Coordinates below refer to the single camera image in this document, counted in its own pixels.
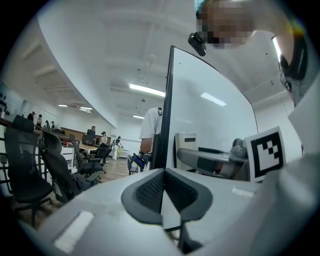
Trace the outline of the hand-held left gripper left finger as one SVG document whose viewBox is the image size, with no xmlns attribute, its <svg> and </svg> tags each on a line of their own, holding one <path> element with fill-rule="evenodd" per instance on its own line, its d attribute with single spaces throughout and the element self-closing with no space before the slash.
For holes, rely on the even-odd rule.
<svg viewBox="0 0 320 256">
<path fill-rule="evenodd" d="M 128 214 L 143 224 L 161 225 L 165 170 L 157 169 L 130 184 L 121 194 L 121 202 Z"/>
</svg>

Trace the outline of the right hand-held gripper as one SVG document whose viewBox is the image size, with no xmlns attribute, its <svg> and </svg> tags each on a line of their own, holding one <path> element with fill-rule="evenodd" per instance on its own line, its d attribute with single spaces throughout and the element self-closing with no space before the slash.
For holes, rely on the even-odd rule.
<svg viewBox="0 0 320 256">
<path fill-rule="evenodd" d="M 233 141 L 229 160 L 241 167 L 232 180 L 262 182 L 266 174 L 280 170 L 286 164 L 283 137 L 279 126 Z"/>
</svg>

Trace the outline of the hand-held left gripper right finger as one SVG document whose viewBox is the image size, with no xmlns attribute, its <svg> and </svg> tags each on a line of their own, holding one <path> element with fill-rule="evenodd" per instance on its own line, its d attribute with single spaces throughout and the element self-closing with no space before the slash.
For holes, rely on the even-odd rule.
<svg viewBox="0 0 320 256">
<path fill-rule="evenodd" d="M 169 168 L 164 170 L 164 189 L 182 222 L 201 219 L 213 203 L 207 187 Z"/>
</svg>

